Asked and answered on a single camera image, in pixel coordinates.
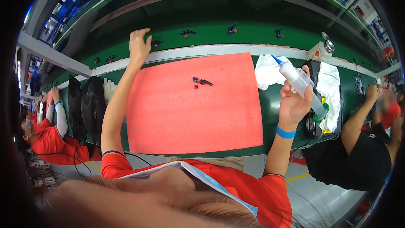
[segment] blue wristband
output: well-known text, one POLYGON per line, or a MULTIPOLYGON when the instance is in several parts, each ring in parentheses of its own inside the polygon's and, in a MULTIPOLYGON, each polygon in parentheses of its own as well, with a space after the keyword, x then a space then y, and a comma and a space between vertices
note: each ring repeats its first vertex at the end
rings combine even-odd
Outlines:
POLYGON ((277 135, 281 136, 282 138, 286 138, 286 139, 294 138, 296 132, 297 132, 297 130, 295 130, 293 132, 286 132, 286 131, 280 129, 280 127, 277 124, 277 135))

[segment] hand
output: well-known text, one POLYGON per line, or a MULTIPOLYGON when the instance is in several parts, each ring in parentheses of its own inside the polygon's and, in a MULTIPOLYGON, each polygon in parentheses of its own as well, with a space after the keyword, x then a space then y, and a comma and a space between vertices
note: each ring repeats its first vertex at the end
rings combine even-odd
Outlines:
POLYGON ((145 28, 135 30, 129 35, 129 54, 131 56, 129 67, 134 66, 140 69, 148 57, 151 51, 152 36, 149 36, 145 43, 143 42, 143 37, 149 31, 150 28, 145 28))
MULTIPOLYGON (((302 69, 309 76, 308 66, 304 65, 302 69)), ((291 92, 291 84, 286 80, 280 93, 279 127, 286 132, 293 132, 296 130, 298 123, 311 109, 312 87, 306 87, 304 93, 305 99, 302 99, 298 93, 291 92)))
POLYGON ((60 101, 60 96, 59 96, 59 88, 57 87, 53 87, 52 88, 52 99, 55 103, 57 103, 58 101, 60 101))
POLYGON ((381 90, 382 89, 377 89, 374 84, 369 85, 366 89, 366 100, 375 103, 381 90))
POLYGON ((39 100, 35 101, 35 112, 39 113, 39 100))

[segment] white cloth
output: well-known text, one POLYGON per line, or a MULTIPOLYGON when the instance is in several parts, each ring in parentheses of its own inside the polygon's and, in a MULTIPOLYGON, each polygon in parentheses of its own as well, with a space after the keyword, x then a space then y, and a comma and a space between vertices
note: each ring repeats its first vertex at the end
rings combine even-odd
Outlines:
MULTIPOLYGON (((329 112, 326 117, 326 127, 329 132, 335 132, 337 119, 340 111, 340 75, 336 66, 321 62, 321 69, 318 74, 316 90, 326 98, 329 105, 329 112)), ((320 128, 325 128, 325 120, 320 123, 320 128)))
MULTIPOLYGON (((285 56, 278 57, 282 62, 290 62, 285 56)), ((265 91, 269 85, 284 84, 286 78, 280 73, 280 67, 276 60, 269 55, 260 55, 256 63, 254 73, 256 74, 257 87, 265 91)))
POLYGON ((58 130, 60 137, 63 138, 68 132, 68 122, 66 120, 66 112, 62 103, 58 103, 55 106, 56 110, 56 129, 58 130))
POLYGON ((114 91, 117 88, 117 86, 114 84, 114 82, 111 82, 111 80, 107 80, 107 78, 104 78, 103 87, 104 87, 105 105, 107 106, 111 98, 113 97, 114 91))

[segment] blue wrist strap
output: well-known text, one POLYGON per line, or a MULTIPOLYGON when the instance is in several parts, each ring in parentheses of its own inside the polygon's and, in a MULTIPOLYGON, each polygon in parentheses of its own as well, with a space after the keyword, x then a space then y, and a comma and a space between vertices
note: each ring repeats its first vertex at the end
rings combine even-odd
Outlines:
POLYGON ((297 132, 297 130, 295 130, 293 132, 286 132, 286 131, 280 129, 277 124, 277 135, 281 136, 282 138, 286 138, 286 139, 294 138, 296 132, 297 132))
POLYGON ((55 103, 55 105, 54 105, 53 109, 55 109, 55 110, 56 110, 56 105, 58 105, 59 103, 60 103, 60 101, 58 101, 57 103, 55 103))

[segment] glue dispenser syringe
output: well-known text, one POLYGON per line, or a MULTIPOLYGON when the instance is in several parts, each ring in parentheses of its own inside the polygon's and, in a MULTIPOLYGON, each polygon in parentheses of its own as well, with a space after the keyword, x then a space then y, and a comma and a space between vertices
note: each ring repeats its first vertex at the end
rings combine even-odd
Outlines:
MULTIPOLYGON (((291 92, 297 92, 302 98, 304 98, 304 92, 307 86, 311 85, 315 87, 312 79, 308 77, 305 71, 300 68, 294 68, 290 62, 283 63, 281 60, 271 55, 280 66, 280 73, 291 84, 291 92)), ((320 123, 327 115, 329 111, 329 105, 327 103, 322 104, 318 99, 314 91, 312 90, 312 104, 311 108, 315 115, 313 116, 315 122, 320 123)))

